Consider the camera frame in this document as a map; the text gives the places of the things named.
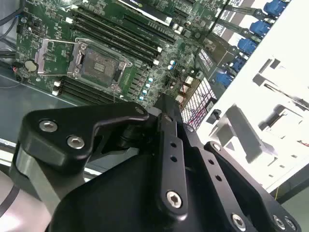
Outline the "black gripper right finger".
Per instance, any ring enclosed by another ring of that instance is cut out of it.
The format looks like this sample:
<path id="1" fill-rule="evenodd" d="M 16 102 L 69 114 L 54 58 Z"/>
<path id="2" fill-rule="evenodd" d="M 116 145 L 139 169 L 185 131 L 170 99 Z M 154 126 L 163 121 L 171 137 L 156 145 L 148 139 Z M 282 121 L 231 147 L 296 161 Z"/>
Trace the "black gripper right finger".
<path id="1" fill-rule="evenodd" d="M 299 232 L 300 225 L 216 142 L 202 144 L 171 102 L 184 145 L 189 212 L 176 232 Z"/>

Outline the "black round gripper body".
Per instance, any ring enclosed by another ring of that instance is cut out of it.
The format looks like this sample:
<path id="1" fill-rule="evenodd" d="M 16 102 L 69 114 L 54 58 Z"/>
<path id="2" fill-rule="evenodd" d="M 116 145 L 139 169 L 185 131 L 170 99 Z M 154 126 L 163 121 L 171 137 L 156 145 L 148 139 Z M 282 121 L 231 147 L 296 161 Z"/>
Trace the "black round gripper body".
<path id="1" fill-rule="evenodd" d="M 130 158 L 69 193 L 58 205 L 52 232 L 229 232 L 209 180 L 201 176 L 202 159 L 195 149 L 184 154 L 188 215 L 167 218 L 155 202 L 155 159 Z"/>

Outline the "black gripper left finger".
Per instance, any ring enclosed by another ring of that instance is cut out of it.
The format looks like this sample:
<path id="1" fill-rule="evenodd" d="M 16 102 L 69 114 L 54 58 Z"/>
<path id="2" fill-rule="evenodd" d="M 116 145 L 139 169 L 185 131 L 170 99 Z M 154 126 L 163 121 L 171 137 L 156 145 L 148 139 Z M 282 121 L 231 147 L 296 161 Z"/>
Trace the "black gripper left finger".
<path id="1" fill-rule="evenodd" d="M 30 183 L 53 214 L 83 184 L 86 164 L 136 148 L 155 157 L 151 200 L 170 219 L 187 217 L 183 142 L 177 102 L 161 95 L 146 110 L 134 102 L 39 110 L 24 116 L 13 158 L 14 180 Z"/>

